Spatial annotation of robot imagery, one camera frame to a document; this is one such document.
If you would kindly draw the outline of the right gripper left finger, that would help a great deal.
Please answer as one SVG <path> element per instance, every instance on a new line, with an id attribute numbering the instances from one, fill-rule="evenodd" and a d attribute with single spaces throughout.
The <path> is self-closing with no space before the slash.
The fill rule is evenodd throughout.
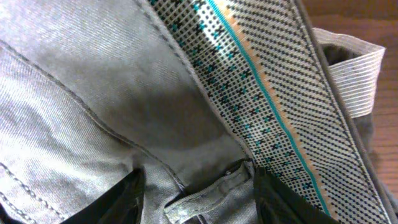
<path id="1" fill-rule="evenodd" d="M 104 195 L 64 224 L 139 224 L 144 205 L 144 171 L 134 169 Z"/>

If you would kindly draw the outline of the grey shorts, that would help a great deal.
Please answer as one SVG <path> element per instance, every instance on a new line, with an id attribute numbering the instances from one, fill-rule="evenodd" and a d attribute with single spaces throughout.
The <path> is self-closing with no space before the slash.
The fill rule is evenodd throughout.
<path id="1" fill-rule="evenodd" d="M 264 168 L 396 223 L 368 157 L 384 52 L 300 1 L 1 0 L 1 222 L 63 223 L 141 169 L 140 223 L 260 223 Z"/>

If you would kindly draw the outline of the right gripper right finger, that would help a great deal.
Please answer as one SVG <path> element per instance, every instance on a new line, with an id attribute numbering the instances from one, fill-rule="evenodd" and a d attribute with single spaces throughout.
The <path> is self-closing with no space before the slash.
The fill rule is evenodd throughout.
<path id="1" fill-rule="evenodd" d="M 264 168 L 254 173 L 257 215 L 263 224 L 335 224 Z"/>

